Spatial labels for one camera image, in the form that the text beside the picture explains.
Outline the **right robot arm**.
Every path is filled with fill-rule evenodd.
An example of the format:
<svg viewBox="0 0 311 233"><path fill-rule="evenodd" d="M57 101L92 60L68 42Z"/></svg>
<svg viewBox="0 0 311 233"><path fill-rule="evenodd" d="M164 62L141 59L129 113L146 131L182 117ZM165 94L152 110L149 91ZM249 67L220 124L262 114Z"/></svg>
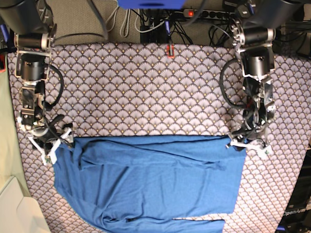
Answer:
<svg viewBox="0 0 311 233"><path fill-rule="evenodd" d="M78 136L63 147L81 151L240 151L228 129L238 117L239 61L224 48L167 44L95 43L41 46L29 36L14 54L21 87L19 121L35 142L52 148L61 120Z"/></svg>

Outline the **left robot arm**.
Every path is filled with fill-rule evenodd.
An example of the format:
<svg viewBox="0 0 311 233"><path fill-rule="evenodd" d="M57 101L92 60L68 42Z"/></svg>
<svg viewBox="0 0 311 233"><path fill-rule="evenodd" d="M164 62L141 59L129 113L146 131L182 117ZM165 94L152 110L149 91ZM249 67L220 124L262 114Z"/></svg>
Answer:
<svg viewBox="0 0 311 233"><path fill-rule="evenodd" d="M172 27L180 15L165 10L160 15L137 13L138 30L148 37L164 39L165 44L127 45L124 50L74 50L48 67L65 88L66 74L85 74L106 78L107 83L80 85L83 92L94 87L104 94L103 102L115 112L115 123L136 122L140 129L199 131L210 133L227 127L225 110L241 111L239 128L229 133L231 147L256 150L260 156L272 152L265 134L275 115L271 72L274 29L260 25L258 15L231 18L230 31L235 53L215 51L208 54L195 47L175 46Z"/></svg>

